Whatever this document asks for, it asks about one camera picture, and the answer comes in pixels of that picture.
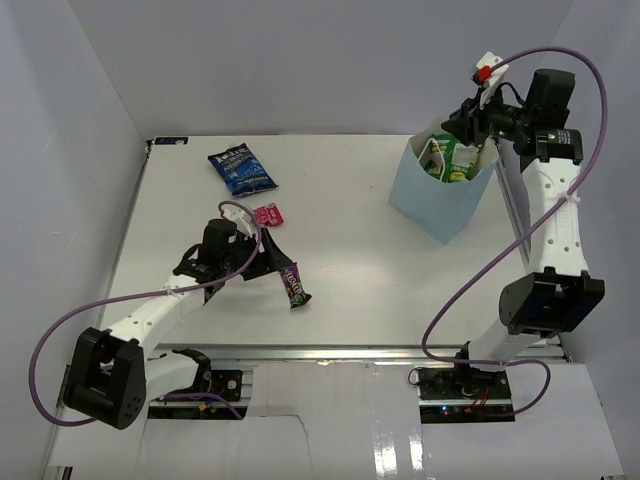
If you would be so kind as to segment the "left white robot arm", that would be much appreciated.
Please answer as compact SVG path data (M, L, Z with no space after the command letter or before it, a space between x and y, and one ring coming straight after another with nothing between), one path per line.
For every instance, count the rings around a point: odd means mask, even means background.
M105 330L90 327L78 338L63 403L123 430L148 400L178 395L199 399L211 387L211 362L193 348L151 355L188 315L204 307L234 273L249 281L294 266L266 228L242 232L213 219L200 243L186 250L166 287Z

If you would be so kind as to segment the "green Fox's candy packet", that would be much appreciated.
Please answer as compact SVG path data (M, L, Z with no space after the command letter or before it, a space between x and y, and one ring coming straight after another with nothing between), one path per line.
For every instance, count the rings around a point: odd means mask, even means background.
M483 144L465 145L450 134L432 134L418 162L431 177L442 183L466 183L477 171Z

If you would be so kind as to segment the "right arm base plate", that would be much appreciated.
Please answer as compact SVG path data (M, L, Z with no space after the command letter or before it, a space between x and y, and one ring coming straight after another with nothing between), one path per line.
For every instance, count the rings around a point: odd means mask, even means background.
M416 367L408 382L417 387L422 400L510 400L505 372L484 372L472 367Z

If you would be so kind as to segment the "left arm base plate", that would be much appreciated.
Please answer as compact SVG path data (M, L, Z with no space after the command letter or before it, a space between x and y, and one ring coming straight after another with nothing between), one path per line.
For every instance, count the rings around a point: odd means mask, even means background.
M212 402L215 394L228 402L236 402L241 399L242 381L241 370L209 370L201 374L193 386L171 392L164 398Z

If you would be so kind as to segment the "blue chips bag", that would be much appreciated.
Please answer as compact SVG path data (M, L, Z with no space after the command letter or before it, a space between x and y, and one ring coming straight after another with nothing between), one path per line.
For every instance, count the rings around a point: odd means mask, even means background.
M278 184L268 174L246 143L230 147L221 153L209 155L208 160L235 198L254 195L278 187Z

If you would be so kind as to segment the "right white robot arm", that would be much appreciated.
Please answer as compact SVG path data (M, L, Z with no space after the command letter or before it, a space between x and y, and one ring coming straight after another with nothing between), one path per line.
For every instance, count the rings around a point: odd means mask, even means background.
M570 72L535 71L517 105L504 102L500 77L483 67L479 91L442 127L465 144L488 137L512 142L520 157L532 234L525 275L500 294L497 320L457 354L453 390L472 399L539 340L573 331L598 305L605 284L593 277L580 238L578 197L571 192L584 158L582 136L566 128L575 87Z

